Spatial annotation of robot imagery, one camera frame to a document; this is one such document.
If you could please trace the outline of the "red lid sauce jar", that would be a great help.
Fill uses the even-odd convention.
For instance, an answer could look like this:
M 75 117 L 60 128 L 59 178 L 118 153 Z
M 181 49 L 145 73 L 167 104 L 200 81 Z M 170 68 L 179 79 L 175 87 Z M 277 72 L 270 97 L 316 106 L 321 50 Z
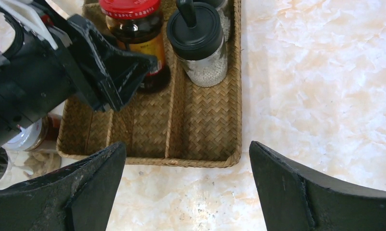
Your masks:
M 171 79 L 166 62 L 162 26 L 164 16 L 160 0 L 100 0 L 108 30 L 123 50 L 153 55 L 157 64 L 146 74 L 139 91 L 163 90 Z

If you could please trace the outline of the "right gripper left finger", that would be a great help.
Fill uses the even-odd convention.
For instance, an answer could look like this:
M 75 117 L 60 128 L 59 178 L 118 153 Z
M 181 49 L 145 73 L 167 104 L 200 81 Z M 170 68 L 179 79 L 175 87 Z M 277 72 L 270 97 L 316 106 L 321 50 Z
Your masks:
M 0 231 L 104 231 L 126 160 L 116 142 L 46 175 L 0 190 Z

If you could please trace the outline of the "white lid sauce jar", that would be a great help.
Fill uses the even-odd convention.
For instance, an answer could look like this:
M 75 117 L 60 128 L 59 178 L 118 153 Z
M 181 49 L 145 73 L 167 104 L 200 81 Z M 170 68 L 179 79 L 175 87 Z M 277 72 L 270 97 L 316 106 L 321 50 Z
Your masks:
M 56 154 L 57 138 L 61 125 L 61 115 L 49 113 L 2 145 L 10 151 L 24 151 Z

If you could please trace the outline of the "black lid clear jar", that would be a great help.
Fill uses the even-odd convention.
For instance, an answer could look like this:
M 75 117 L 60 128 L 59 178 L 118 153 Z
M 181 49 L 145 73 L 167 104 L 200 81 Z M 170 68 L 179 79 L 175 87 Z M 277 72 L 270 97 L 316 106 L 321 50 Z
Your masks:
M 227 42 L 231 35 L 231 11 L 229 0 L 199 0 L 216 9 L 220 16 L 221 26 L 224 32 L 224 39 Z
M 178 0 L 176 7 L 166 33 L 182 68 L 199 87 L 221 83 L 228 60 L 219 13 L 210 4 L 193 0 Z

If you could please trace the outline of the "woven wicker divided tray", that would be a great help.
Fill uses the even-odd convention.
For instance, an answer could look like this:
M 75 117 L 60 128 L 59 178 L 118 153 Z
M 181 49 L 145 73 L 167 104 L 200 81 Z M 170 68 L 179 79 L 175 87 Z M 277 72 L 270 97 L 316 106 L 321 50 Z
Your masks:
M 129 165 L 224 168 L 242 148 L 241 1 L 232 0 L 228 71 L 218 85 L 193 84 L 164 40 L 171 81 L 162 91 L 137 93 L 120 112 L 95 112 L 77 96 L 66 100 L 57 152 L 80 160 L 122 141 Z

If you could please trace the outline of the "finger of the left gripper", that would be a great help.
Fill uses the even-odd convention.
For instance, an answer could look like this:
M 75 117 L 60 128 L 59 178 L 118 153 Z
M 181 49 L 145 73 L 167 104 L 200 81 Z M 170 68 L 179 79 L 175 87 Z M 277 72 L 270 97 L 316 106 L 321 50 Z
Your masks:
M 134 96 L 145 75 L 158 64 L 153 55 L 120 49 L 88 19 L 75 14 L 67 23 L 69 51 L 85 78 L 77 88 L 94 111 L 120 111 Z

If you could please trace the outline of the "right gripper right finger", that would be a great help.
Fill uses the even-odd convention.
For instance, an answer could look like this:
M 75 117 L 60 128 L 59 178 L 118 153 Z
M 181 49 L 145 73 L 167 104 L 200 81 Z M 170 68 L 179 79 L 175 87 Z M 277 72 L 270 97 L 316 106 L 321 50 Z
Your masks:
M 386 191 L 328 176 L 252 141 L 249 157 L 269 231 L 386 231 Z

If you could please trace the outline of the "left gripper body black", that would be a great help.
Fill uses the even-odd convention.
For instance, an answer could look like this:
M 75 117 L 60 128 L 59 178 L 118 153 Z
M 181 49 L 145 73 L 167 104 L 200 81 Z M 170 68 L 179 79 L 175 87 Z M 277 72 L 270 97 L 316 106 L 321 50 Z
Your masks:
M 15 30 L 11 47 L 0 52 L 0 147 L 72 95 L 92 109 L 100 108 L 100 92 L 92 76 L 88 19 L 54 17 L 48 27 L 58 48 L 23 28 L 1 10 Z

